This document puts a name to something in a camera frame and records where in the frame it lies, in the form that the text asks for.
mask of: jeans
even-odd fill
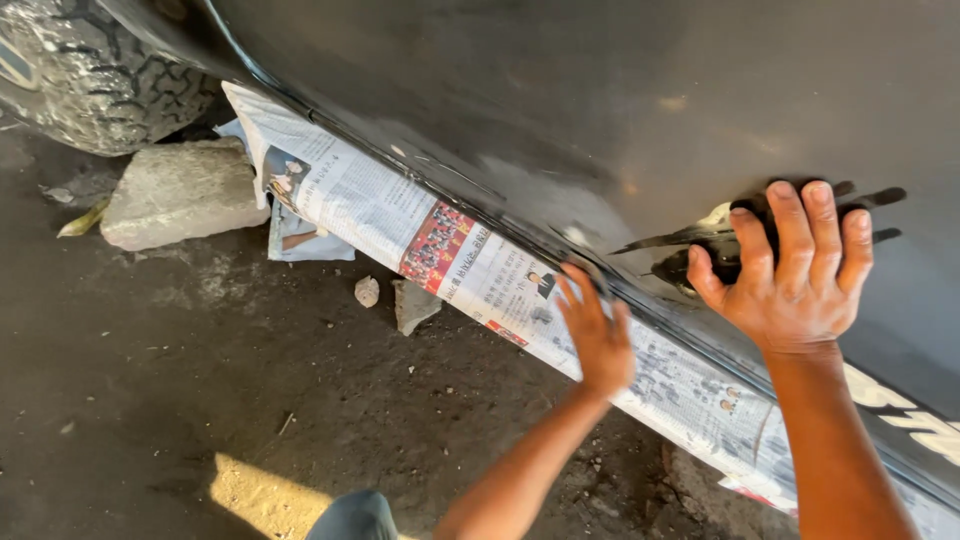
[[[396,526],[387,500],[366,489],[334,501],[306,540],[396,540]]]

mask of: off-road tire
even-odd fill
[[[196,119],[219,82],[160,54],[93,0],[0,0],[0,37],[33,89],[0,77],[24,123],[101,156],[129,154]]]

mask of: human hand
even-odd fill
[[[746,209],[734,209],[730,216],[740,242],[742,270],[736,284],[720,282],[707,251],[690,246],[690,283],[765,356],[834,348],[837,336],[856,318],[860,291],[874,263],[867,210],[847,214],[841,240],[829,184],[807,184],[803,198],[802,204],[788,182],[767,188],[780,234],[776,269],[763,224]]]
[[[612,307],[611,323],[600,307],[597,291],[587,274],[573,264],[561,266],[583,295],[583,301],[578,300],[566,278],[557,275],[557,284],[565,297],[565,300],[557,299],[557,306],[577,347],[580,369],[584,372],[582,385],[608,399],[634,381],[636,358],[627,333],[630,311],[626,304],[617,301]]]

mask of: concrete block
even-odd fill
[[[409,280],[394,280],[396,290],[396,329],[410,335],[417,325],[432,317],[444,306],[440,297],[430,294]]]
[[[100,232],[139,251],[260,225],[270,209],[256,207],[253,176],[236,137],[144,148],[113,192]]]

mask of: dirt ground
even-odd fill
[[[568,387],[449,306],[403,337],[389,270],[269,262],[266,227],[140,254],[56,239],[125,164],[0,133],[0,539],[302,538],[362,488],[429,538]],[[615,410],[528,537],[795,536],[718,478]]]

